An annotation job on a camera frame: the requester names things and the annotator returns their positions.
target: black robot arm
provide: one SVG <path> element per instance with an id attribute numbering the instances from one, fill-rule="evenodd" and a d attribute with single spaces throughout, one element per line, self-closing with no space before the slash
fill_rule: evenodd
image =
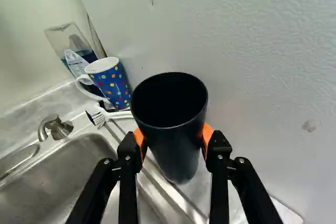
<path id="1" fill-rule="evenodd" d="M 243 157 L 231 160 L 228 140 L 206 123 L 202 140 L 206 167 L 212 173 L 209 224 L 229 224 L 228 179 L 237 189 L 249 224 L 282 224 L 250 161 Z M 117 153 L 118 160 L 104 158 L 96 165 L 66 224 L 99 224 L 117 181 L 120 181 L 119 224 L 138 224 L 136 174 L 146 154 L 139 129 L 125 136 Z"/>
<path id="2" fill-rule="evenodd" d="M 229 223 L 227 181 L 236 188 L 249 224 L 283 224 L 251 162 L 230 159 L 232 147 L 221 131 L 203 126 L 202 153 L 212 173 L 209 224 Z"/>

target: cup rim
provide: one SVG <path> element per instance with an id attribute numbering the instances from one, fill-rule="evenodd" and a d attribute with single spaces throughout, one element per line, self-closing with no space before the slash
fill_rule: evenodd
<path id="1" fill-rule="evenodd" d="M 95 60 L 94 62 L 88 64 L 84 71 L 87 74 L 92 73 L 102 73 L 106 70 L 114 68 L 119 63 L 119 59 L 117 57 L 106 57 L 99 60 Z"/>
<path id="2" fill-rule="evenodd" d="M 190 73 L 186 73 L 186 72 L 177 72 L 177 71 L 176 71 L 176 72 L 163 72 L 163 73 L 158 73 L 158 74 L 155 74 L 155 75 L 153 75 L 153 76 L 150 76 L 150 77 L 144 79 L 143 81 L 141 81 L 141 82 L 135 87 L 135 89 L 134 89 L 134 91 L 133 91 L 133 94 L 136 92 L 136 90 L 137 90 L 137 88 L 139 87 L 139 85 L 140 85 L 141 83 L 147 81 L 148 79 L 155 78 L 155 77 L 157 77 L 157 76 L 159 76 L 159 75 L 162 75 L 162 74 L 174 74 L 174 73 L 186 74 L 186 75 L 188 75 L 188 76 L 191 76 L 191 77 L 195 78 L 195 79 L 196 79 L 196 80 L 203 86 L 203 88 L 204 88 L 204 90 L 205 90 L 206 98 L 205 98 L 205 102 L 204 102 L 204 104 L 203 104 L 202 109 L 200 109 L 200 111 L 199 111 L 195 116 L 193 116 L 190 120 L 188 120 L 188 121 L 186 121 L 186 122 L 183 122 L 183 123 L 181 123 L 181 124 L 174 125 L 174 126 L 158 127 L 158 126 L 154 126 L 154 125 L 147 124 L 147 123 L 145 123 L 144 121 L 140 120 L 140 119 L 137 117 L 137 115 L 134 113 L 134 110 L 133 110 L 133 108 L 132 108 L 132 100 L 133 100 L 133 98 L 134 98 L 134 96 L 132 96 L 132 97 L 131 97 L 130 109 L 131 109 L 131 113 L 132 113 L 132 115 L 133 115 L 133 117 L 134 117 L 134 119 L 135 119 L 135 121 L 136 121 L 137 123 L 139 122 L 139 123 L 141 123 L 142 125 L 144 125 L 144 126 L 146 126 L 146 127 L 148 127 L 148 128 L 151 128 L 151 129 L 156 129 L 156 130 L 171 130 L 171 129 L 175 129 L 175 128 L 177 128 L 177 127 L 181 127 L 181 126 L 183 126 L 183 125 L 187 125 L 187 124 L 193 122 L 197 117 L 199 117 L 200 114 L 202 114 L 202 113 L 204 112 L 204 110 L 206 110 L 206 108 L 207 108 L 207 104 L 208 104 L 208 100 L 209 100 L 209 94 L 208 94 L 208 90 L 207 90 L 207 88 L 206 88 L 206 85 L 205 85 L 204 82 L 203 82 L 202 80 L 200 80 L 198 77 L 196 77 L 196 76 L 194 76 L 194 75 L 192 75 L 192 74 L 190 74 Z"/>

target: clear plastic container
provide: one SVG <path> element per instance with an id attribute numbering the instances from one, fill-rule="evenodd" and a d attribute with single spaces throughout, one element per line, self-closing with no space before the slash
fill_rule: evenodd
<path id="1" fill-rule="evenodd" d="M 97 56 L 75 22 L 50 27 L 45 34 L 63 64 L 75 76 L 85 73 L 84 68 Z"/>

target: white brush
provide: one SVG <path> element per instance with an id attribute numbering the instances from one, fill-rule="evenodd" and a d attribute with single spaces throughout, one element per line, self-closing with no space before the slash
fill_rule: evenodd
<path id="1" fill-rule="evenodd" d="M 105 122 L 110 119 L 126 119 L 133 118 L 131 111 L 117 111 L 117 112 L 107 112 L 104 108 L 102 108 L 98 103 L 93 105 L 93 109 L 90 108 L 85 110 L 90 121 L 97 126 L 97 128 L 102 128 Z"/>

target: faucet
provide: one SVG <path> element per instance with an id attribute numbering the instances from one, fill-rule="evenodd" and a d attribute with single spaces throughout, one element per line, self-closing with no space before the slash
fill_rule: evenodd
<path id="1" fill-rule="evenodd" d="M 40 142 L 48 138 L 46 128 L 51 130 L 51 135 L 54 140 L 61 140 L 68 136 L 74 127 L 66 122 L 62 123 L 58 114 L 51 114 L 44 118 L 37 129 L 37 136 Z"/>

